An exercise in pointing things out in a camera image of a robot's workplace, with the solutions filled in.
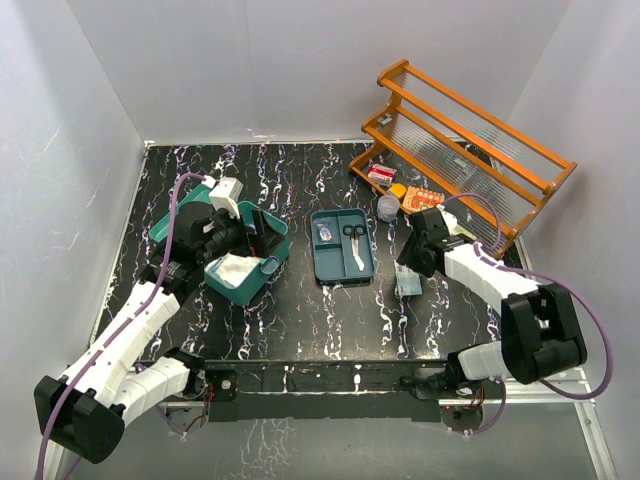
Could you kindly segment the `white gauze pack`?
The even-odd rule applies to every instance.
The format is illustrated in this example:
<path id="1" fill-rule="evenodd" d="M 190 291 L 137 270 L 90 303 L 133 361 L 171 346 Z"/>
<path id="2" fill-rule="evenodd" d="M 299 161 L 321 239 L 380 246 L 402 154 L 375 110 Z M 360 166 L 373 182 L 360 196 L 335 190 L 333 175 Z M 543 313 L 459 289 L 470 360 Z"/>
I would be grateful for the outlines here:
<path id="1" fill-rule="evenodd" d="M 234 289 L 239 287 L 260 263 L 261 259 L 258 257 L 241 257 L 227 253 L 212 261 L 205 268 L 205 273 L 226 288 Z"/>

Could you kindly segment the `teal medicine kit box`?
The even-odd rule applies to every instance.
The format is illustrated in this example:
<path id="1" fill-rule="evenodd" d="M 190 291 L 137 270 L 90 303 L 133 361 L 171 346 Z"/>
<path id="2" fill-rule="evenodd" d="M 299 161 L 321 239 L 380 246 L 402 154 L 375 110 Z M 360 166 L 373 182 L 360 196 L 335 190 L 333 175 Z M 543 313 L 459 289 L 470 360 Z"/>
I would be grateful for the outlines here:
<path id="1" fill-rule="evenodd" d="M 289 255 L 288 226 L 249 201 L 243 185 L 207 179 L 151 229 L 156 248 L 145 272 L 186 300 L 200 284 L 246 306 Z"/>

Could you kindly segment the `clear tape roll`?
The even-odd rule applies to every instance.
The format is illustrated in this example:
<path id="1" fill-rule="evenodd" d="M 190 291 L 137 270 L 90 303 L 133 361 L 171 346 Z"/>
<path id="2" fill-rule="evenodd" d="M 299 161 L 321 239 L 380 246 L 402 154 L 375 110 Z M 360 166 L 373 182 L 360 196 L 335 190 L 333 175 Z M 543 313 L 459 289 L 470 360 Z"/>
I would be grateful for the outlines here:
<path id="1" fill-rule="evenodd" d="M 336 219 L 332 216 L 319 217 L 314 220 L 321 245 L 332 244 L 336 241 Z"/>

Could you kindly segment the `black scissors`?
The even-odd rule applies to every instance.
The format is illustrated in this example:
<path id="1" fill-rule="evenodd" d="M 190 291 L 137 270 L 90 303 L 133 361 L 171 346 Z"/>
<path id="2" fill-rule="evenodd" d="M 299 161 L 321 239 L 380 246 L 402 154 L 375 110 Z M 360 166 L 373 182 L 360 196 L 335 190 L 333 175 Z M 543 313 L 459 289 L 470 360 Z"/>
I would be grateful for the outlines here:
<path id="1" fill-rule="evenodd" d="M 343 226 L 342 232 L 344 235 L 349 237 L 353 259 L 358 267 L 358 270 L 360 272 L 363 272 L 365 265 L 359 254 L 359 239 L 366 233 L 365 227 L 362 224 L 347 224 Z"/>

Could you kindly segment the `blue divided tray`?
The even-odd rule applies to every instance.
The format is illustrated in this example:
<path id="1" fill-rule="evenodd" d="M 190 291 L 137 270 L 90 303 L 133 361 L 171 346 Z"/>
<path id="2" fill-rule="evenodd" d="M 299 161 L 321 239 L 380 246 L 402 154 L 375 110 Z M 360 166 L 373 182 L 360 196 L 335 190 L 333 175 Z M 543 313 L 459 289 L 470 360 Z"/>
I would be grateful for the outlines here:
<path id="1" fill-rule="evenodd" d="M 319 217 L 332 216 L 336 219 L 336 241 L 332 244 L 321 245 L 314 220 Z M 311 215 L 311 245 L 314 260 L 316 280 L 323 285 L 348 285 L 370 282 L 375 274 L 374 254 L 367 214 L 361 208 L 346 208 L 337 210 L 319 210 Z M 342 232 L 343 226 L 362 224 L 366 233 L 359 239 L 359 254 L 364 262 L 363 272 L 353 259 L 351 242 Z"/>

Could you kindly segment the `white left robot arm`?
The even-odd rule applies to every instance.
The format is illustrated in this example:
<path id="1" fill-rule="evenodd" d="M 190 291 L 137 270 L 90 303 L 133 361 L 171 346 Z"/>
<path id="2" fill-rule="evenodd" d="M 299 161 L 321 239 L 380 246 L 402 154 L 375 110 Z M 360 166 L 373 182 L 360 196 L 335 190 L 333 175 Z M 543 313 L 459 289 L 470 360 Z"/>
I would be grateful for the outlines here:
<path id="1" fill-rule="evenodd" d="M 246 305 L 288 256 L 286 223 L 243 201 L 233 211 L 207 201 L 176 206 L 152 232 L 152 256 L 120 312 L 87 352 L 34 390 L 39 426 L 53 441 L 98 464 L 125 428 L 165 398 L 207 389 L 204 360 L 178 347 L 134 365 L 154 335 L 202 284 Z"/>

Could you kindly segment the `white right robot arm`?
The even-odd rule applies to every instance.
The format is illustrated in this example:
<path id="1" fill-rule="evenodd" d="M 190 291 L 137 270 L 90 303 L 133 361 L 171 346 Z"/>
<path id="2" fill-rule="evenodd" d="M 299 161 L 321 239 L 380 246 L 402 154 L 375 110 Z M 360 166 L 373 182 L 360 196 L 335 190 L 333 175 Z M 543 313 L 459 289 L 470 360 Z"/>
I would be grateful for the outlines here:
<path id="1" fill-rule="evenodd" d="M 429 378 L 437 388 L 466 397 L 488 378 L 530 384 L 586 362 L 566 288 L 508 271 L 479 242 L 452 234 L 437 208 L 412 214 L 410 225 L 398 263 L 425 277 L 438 272 L 466 286 L 500 317 L 499 339 L 449 354 L 445 370 Z"/>

